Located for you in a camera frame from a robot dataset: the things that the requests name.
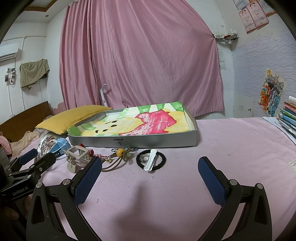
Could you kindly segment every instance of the wire basket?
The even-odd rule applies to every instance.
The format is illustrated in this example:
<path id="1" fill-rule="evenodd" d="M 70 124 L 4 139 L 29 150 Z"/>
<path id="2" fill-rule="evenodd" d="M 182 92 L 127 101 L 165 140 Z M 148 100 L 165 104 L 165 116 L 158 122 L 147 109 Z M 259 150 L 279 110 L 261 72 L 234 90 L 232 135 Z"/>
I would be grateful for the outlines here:
<path id="1" fill-rule="evenodd" d="M 214 35 L 216 41 L 230 42 L 232 40 L 238 39 L 239 35 L 237 33 L 228 33 L 226 35 Z"/>

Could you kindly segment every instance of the cable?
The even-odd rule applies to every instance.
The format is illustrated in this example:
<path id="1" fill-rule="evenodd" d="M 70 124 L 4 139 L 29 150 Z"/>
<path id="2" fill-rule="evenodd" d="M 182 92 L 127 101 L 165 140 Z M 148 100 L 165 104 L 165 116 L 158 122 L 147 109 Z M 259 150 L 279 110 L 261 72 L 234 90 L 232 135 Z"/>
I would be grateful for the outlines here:
<path id="1" fill-rule="evenodd" d="M 15 86 L 15 78 L 14 78 L 14 82 L 11 83 L 11 80 L 10 80 L 9 84 Z"/>
<path id="2" fill-rule="evenodd" d="M 46 36 L 41 36 L 41 35 L 26 35 L 26 38 L 32 38 L 32 37 L 40 37 L 40 38 L 46 38 Z M 15 38 L 10 38 L 10 39 L 4 39 L 3 41 L 8 41 L 8 40 L 13 40 L 13 39 L 21 39 L 22 37 L 15 37 Z"/>
<path id="3" fill-rule="evenodd" d="M 10 84 L 8 85 L 8 98 L 9 98 L 9 104 L 10 104 L 10 110 L 11 110 L 11 116 L 10 116 L 9 118 L 11 118 L 11 117 L 13 117 L 13 116 L 15 116 L 15 115 L 14 115 L 13 112 L 12 112 L 12 106 L 11 106 L 11 100 L 10 100 L 9 86 L 10 86 Z"/>
<path id="4" fill-rule="evenodd" d="M 25 41 L 26 35 L 24 35 L 22 38 L 22 49 L 24 48 L 24 41 Z M 20 52 L 20 66 L 22 65 L 22 51 Z M 25 108 L 25 103 L 24 103 L 24 96 L 22 94 L 22 105 L 24 106 L 24 111 L 26 110 Z"/>
<path id="5" fill-rule="evenodd" d="M 102 168 L 102 172 L 109 172 L 109 171 L 114 170 L 116 167 L 118 167 L 118 165 L 121 163 L 122 160 L 123 160 L 124 162 L 127 162 L 127 161 L 128 161 L 128 158 L 127 158 L 126 154 L 127 154 L 128 152 L 131 152 L 131 151 L 133 151 L 133 149 L 132 149 L 132 148 L 128 148 L 124 153 L 122 153 L 122 156 L 118 157 L 117 160 L 114 161 L 111 165 L 109 165 L 108 167 L 103 167 L 103 168 Z M 116 153 L 114 153 L 114 154 L 112 154 L 112 155 L 110 155 L 110 156 L 108 156 L 108 157 L 109 157 L 109 158 L 113 158 L 113 157 L 116 157 L 116 156 L 117 156 Z"/>
<path id="6" fill-rule="evenodd" d="M 42 103 L 43 103 L 42 91 L 41 91 L 41 86 L 40 86 L 40 80 L 39 80 L 38 82 L 39 82 L 39 88 L 40 88 L 41 100 L 42 100 Z"/>

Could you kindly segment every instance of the hanging towel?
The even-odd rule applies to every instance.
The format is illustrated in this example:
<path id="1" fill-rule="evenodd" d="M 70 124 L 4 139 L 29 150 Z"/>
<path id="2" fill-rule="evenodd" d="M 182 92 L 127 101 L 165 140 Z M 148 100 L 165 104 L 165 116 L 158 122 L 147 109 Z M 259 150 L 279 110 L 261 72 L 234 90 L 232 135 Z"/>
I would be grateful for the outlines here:
<path id="1" fill-rule="evenodd" d="M 47 59 L 21 64 L 20 87 L 30 89 L 31 85 L 36 83 L 37 80 L 46 78 L 49 71 Z"/>

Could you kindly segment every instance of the yellow bead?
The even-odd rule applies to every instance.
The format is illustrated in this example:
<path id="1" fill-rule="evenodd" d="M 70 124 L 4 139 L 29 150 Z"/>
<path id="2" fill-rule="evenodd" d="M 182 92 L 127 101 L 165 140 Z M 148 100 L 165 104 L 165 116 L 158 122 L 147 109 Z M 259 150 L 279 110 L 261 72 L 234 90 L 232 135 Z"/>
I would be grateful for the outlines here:
<path id="1" fill-rule="evenodd" d="M 122 154 L 125 152 L 125 150 L 124 149 L 122 149 L 122 148 L 119 148 L 117 151 L 116 151 L 116 155 L 118 156 L 118 157 L 121 157 L 122 156 Z"/>

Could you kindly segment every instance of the pink clothing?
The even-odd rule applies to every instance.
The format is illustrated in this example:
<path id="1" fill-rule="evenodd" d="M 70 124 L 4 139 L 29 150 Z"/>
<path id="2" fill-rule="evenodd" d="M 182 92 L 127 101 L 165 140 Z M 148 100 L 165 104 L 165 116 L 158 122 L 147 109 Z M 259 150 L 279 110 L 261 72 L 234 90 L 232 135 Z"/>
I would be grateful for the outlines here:
<path id="1" fill-rule="evenodd" d="M 4 148 L 6 155 L 11 155 L 11 147 L 8 140 L 3 136 L 3 133 L 0 132 L 0 145 Z"/>
<path id="2" fill-rule="evenodd" d="M 215 39 L 185 0 L 79 0 L 67 7 L 59 79 L 67 109 L 180 101 L 193 116 L 224 111 Z"/>

